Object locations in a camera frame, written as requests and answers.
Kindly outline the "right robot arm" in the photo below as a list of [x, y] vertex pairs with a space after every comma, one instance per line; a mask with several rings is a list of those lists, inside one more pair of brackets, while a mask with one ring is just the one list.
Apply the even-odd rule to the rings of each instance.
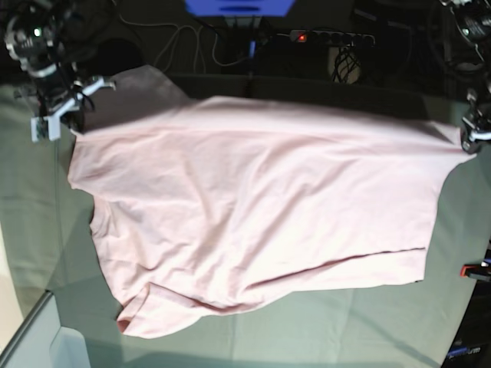
[[82, 1], [21, 1], [7, 10], [3, 41], [8, 55], [17, 61], [31, 81], [32, 92], [21, 91], [33, 104], [34, 127], [56, 124], [73, 127], [80, 115], [95, 111], [91, 96], [110, 84], [83, 68], [96, 54], [95, 41], [108, 25], [85, 38], [74, 33], [87, 21]]

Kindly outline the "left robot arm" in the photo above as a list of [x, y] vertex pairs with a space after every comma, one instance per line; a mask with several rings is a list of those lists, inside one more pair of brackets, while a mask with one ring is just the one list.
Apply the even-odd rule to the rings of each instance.
[[441, 1], [450, 11], [457, 31], [475, 51], [481, 67], [466, 92], [469, 104], [462, 116], [462, 149], [469, 154], [478, 153], [490, 144], [490, 2]]

